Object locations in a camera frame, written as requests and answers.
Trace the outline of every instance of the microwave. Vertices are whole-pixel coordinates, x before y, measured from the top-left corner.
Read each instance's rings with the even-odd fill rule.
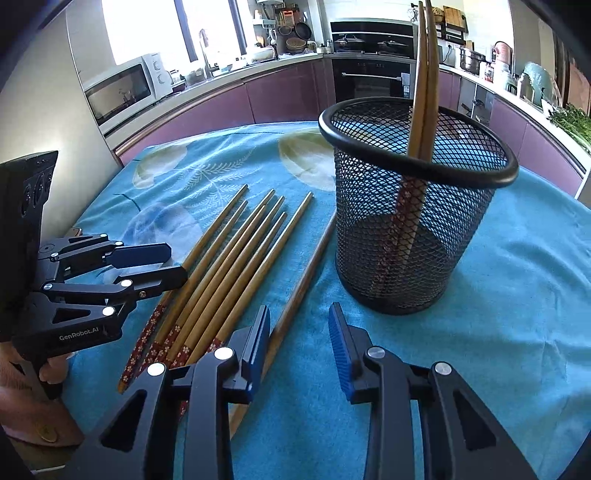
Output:
[[[173,92],[173,78],[159,53],[142,55],[117,65],[83,85],[103,135],[130,116]]]

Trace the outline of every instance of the purple cabinet door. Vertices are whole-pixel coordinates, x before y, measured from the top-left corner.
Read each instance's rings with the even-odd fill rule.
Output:
[[[439,70],[439,106],[457,111],[457,103],[460,100],[460,86],[462,78],[453,73]]]
[[[549,180],[559,189],[574,196],[582,179],[554,146],[531,125],[525,128],[519,164]]]
[[[509,145],[509,148],[517,156],[523,143],[527,120],[515,112],[505,102],[495,99],[492,106],[490,129],[499,135],[499,138]]]
[[[318,120],[320,108],[312,62],[246,82],[255,123]]]
[[[241,127],[254,122],[246,87],[239,85],[173,118],[122,154],[121,161],[123,165],[127,165],[150,145],[159,145],[224,128]]]

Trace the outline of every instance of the wall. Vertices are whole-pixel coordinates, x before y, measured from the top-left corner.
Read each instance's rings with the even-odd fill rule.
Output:
[[[509,0],[511,17],[515,29],[515,73],[521,74],[526,63],[540,64],[540,24],[538,16],[526,7],[521,0]]]
[[[76,73],[66,14],[40,31],[0,92],[0,161],[58,150],[41,236],[64,235],[120,170]]]
[[[67,8],[68,33],[84,84],[115,66],[101,0],[74,0]]]
[[[513,22],[508,0],[464,0],[468,40],[484,55],[491,45],[504,41],[513,48]]]
[[[434,0],[434,7],[457,8],[464,11],[463,0]],[[408,10],[411,2],[404,0],[324,0],[328,22],[337,18],[388,18],[391,20],[411,19]]]
[[[554,63],[554,32],[542,20],[538,19],[540,30],[540,65],[554,78],[556,64]]]

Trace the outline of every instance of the black mesh pencil holder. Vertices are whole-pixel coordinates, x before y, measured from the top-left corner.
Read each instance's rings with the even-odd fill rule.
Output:
[[[337,272],[359,302],[390,314],[441,297],[495,190],[519,169],[492,131],[446,108],[432,162],[406,156],[412,111],[408,99],[362,98],[319,119],[335,148]]]

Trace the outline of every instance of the stainless steel pot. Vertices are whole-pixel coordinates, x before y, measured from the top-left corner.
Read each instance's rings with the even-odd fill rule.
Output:
[[[460,47],[460,68],[462,70],[478,75],[480,73],[480,63],[485,60],[486,57],[483,54]]]

